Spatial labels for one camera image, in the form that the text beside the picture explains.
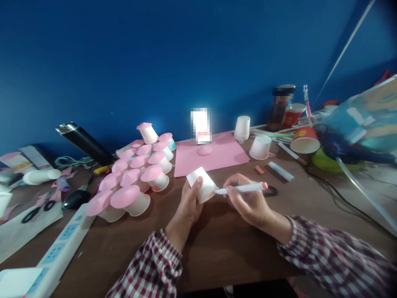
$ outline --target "white paper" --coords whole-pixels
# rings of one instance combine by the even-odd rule
[[[33,267],[1,271],[0,298],[18,298],[26,295],[42,270],[42,268]]]
[[[22,219],[35,208],[36,206],[33,206],[0,225],[0,264],[46,227],[63,217],[62,203],[56,203],[48,211],[44,211],[42,208],[32,221],[22,223]]]
[[[215,195],[215,191],[217,191],[219,187],[215,185],[210,176],[208,176],[207,172],[204,171],[203,167],[198,168],[186,176],[190,187],[195,183],[199,176],[203,177],[203,186],[198,192],[197,199],[198,202],[202,204],[212,198]]]
[[[12,198],[12,194],[8,192],[0,192],[0,217],[4,215],[4,211]]]

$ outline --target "thermos bottle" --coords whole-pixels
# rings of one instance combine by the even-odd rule
[[[108,166],[114,162],[113,155],[76,123],[61,124],[55,130],[101,166]]]

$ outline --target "pink paper cap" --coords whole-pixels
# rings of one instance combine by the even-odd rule
[[[168,146],[167,142],[158,142],[153,146],[154,151],[162,151]]]
[[[120,155],[120,159],[129,160],[131,158],[131,156],[133,156],[135,153],[136,153],[135,148],[128,149]]]
[[[115,164],[112,167],[112,172],[113,173],[121,173],[124,171],[126,168],[128,168],[128,163],[124,159],[119,159],[118,161],[115,162]]]
[[[139,186],[137,185],[123,187],[112,196],[110,205],[117,209],[127,207],[137,199],[140,192]]]
[[[148,162],[149,156],[146,154],[143,155],[138,155],[137,157],[134,157],[133,160],[129,163],[129,166],[131,168],[140,168],[144,166]]]
[[[150,156],[148,163],[156,164],[160,162],[164,157],[165,157],[165,153],[163,151],[155,152]]]
[[[94,216],[105,210],[110,204],[110,198],[113,196],[113,191],[104,190],[97,193],[91,201],[88,202],[86,208],[87,216]]]
[[[161,136],[159,136],[158,140],[160,142],[166,142],[166,141],[168,141],[171,138],[172,138],[172,133],[166,132],[165,134],[162,134]]]
[[[126,187],[131,184],[134,184],[136,181],[138,181],[140,176],[141,176],[141,171],[139,169],[129,170],[128,172],[124,173],[124,175],[122,176],[120,185],[122,187]]]
[[[109,190],[114,188],[121,181],[121,173],[110,173],[107,175],[99,185],[99,191]]]
[[[163,168],[160,165],[152,165],[148,167],[142,174],[141,180],[143,182],[149,182],[155,180],[163,172]]]
[[[149,126],[152,126],[152,124],[151,124],[151,123],[143,122],[143,123],[139,124],[139,125],[136,127],[136,129],[143,129],[143,128],[147,128],[147,127],[149,127]]]
[[[138,150],[136,151],[136,154],[142,155],[142,154],[147,154],[152,150],[152,145],[147,144],[143,145],[142,147],[139,147]]]
[[[132,148],[138,148],[138,147],[142,146],[144,143],[145,143],[145,141],[144,141],[143,139],[139,139],[139,140],[133,141],[133,142],[130,144],[130,146],[131,146]]]
[[[20,155],[20,154],[21,153],[19,151],[4,154],[2,157],[0,157],[0,161],[10,159],[10,158],[12,158],[14,156],[17,156],[17,155]]]

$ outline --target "white power strip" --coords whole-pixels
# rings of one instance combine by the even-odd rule
[[[88,233],[95,216],[86,216],[87,204],[82,204],[36,267],[43,268],[26,294],[26,298],[50,297]]]

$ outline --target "pink straw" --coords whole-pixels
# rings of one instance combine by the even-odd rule
[[[310,110],[310,104],[309,104],[309,96],[307,95],[307,85],[303,86],[303,94],[305,95],[306,115],[307,115],[307,118],[309,119],[309,125],[310,125],[310,127],[313,127],[313,121],[311,119],[311,110]]]

